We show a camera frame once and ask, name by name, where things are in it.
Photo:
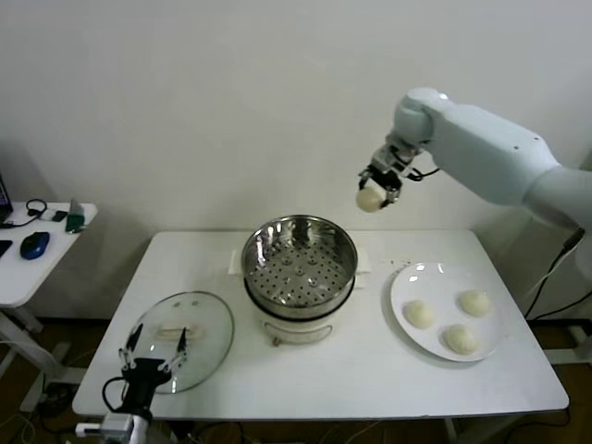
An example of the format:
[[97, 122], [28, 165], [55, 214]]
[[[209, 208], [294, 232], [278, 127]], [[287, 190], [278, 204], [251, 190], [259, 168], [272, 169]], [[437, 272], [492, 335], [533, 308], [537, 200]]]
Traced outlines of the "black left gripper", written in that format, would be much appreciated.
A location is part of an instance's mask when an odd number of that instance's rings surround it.
[[135, 415], [151, 415], [150, 407], [156, 390], [168, 383], [172, 377], [171, 372], [177, 372], [187, 360], [187, 328], [181, 330], [176, 353], [170, 360], [136, 358], [132, 367], [133, 353], [142, 329], [143, 323], [136, 325], [124, 346], [118, 349], [122, 376], [128, 385], [120, 411]]

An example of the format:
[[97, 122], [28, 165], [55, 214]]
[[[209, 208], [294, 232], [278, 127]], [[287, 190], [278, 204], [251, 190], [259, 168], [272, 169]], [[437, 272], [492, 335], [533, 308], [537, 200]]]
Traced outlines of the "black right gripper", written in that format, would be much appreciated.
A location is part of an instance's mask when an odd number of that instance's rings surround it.
[[419, 174], [396, 151], [376, 150], [369, 166], [359, 173], [358, 189], [363, 190], [370, 178], [378, 185], [383, 185], [385, 198], [381, 205], [389, 206], [399, 200], [401, 181], [408, 179], [418, 182]]

